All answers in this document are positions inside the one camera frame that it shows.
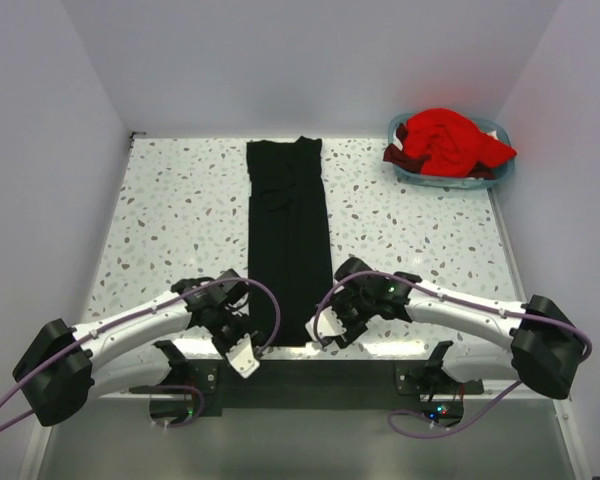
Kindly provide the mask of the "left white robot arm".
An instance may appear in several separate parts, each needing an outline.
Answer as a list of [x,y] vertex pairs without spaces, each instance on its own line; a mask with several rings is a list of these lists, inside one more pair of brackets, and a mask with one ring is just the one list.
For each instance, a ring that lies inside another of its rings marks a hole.
[[57,425],[88,401],[117,390],[180,390],[187,359],[168,335],[204,328],[219,355],[243,378],[259,366],[247,318],[238,304],[249,288],[233,270],[204,282],[183,279],[128,312],[82,326],[45,324],[13,370],[43,426]]

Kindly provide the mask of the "black t shirt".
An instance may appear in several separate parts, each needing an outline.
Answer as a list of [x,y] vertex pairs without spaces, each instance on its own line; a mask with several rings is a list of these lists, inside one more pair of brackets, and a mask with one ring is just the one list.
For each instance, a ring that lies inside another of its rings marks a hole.
[[280,306],[276,347],[309,341],[305,324],[332,287],[322,147],[320,139],[306,137],[247,144],[248,276]]

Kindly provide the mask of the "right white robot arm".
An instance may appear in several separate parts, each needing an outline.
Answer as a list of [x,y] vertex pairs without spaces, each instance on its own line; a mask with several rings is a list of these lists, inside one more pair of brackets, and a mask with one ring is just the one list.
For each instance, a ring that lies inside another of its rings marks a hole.
[[481,339],[478,346],[442,342],[425,369],[428,386],[449,392],[458,383],[513,380],[554,400],[569,397],[590,339],[549,298],[526,302],[458,293],[417,275],[389,274],[352,257],[336,271],[335,285],[306,323],[310,338],[344,349],[374,317],[430,324]]

